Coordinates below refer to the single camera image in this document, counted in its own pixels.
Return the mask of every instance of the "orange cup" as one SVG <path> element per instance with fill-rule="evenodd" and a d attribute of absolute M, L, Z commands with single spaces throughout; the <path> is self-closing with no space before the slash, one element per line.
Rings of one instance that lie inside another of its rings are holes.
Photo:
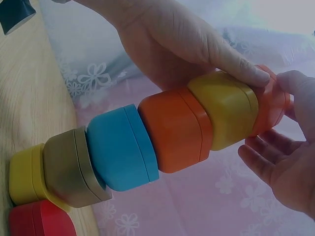
<path fill-rule="evenodd" d="M 277 76 L 267 66 L 258 67 L 269 73 L 271 80 L 264 88 L 251 87 L 257 97 L 259 110 L 250 136 L 261 134 L 277 125 L 290 104 L 290 95 L 282 91 Z"/>
<path fill-rule="evenodd" d="M 198 100 L 194 97 L 194 95 L 190 92 L 188 88 L 179 89 L 178 93 L 195 114 L 199 122 L 202 136 L 199 162 L 204 161 L 208 158 L 209 150 L 212 146 L 213 128 L 211 121 L 208 114 L 203 109 L 202 105 L 198 102 Z"/>
<path fill-rule="evenodd" d="M 146 97 L 138 107 L 160 171 L 173 173 L 208 157 L 212 126 L 187 88 Z"/>

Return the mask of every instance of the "dark object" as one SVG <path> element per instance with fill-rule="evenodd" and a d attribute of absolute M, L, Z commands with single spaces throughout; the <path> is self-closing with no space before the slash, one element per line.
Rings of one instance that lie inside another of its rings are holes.
<path fill-rule="evenodd" d="M 10 34 L 35 14 L 30 0 L 3 0 L 0 3 L 0 23 L 4 34 Z"/>

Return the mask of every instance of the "wooden table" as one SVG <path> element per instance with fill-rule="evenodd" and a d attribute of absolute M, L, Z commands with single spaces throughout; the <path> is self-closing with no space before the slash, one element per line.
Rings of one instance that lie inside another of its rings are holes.
<path fill-rule="evenodd" d="M 9 159 L 76 127 L 75 110 L 58 69 L 40 14 L 8 36 L 0 29 L 0 236 L 8 236 Z M 91 207 L 70 216 L 78 236 L 98 236 Z"/>

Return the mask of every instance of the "right hand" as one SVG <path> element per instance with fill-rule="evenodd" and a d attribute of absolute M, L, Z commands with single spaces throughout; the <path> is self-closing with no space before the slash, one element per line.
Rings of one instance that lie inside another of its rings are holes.
<path fill-rule="evenodd" d="M 239 155 L 282 204 L 315 219 L 315 78 L 289 71 L 277 79 L 294 96 L 286 115 L 299 123 L 306 141 L 271 130 L 247 138 Z"/>

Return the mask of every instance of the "pink tablecloth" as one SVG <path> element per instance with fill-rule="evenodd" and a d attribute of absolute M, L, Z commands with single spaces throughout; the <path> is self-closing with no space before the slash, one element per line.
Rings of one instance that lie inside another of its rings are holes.
<path fill-rule="evenodd" d="M 78 122 L 138 103 L 159 92 L 146 78 L 126 80 L 76 102 Z M 277 130 L 303 139 L 298 125 L 284 118 Z M 287 209 L 237 155 L 235 144 L 175 174 L 94 205 L 102 236 L 313 236 L 315 224 Z"/>

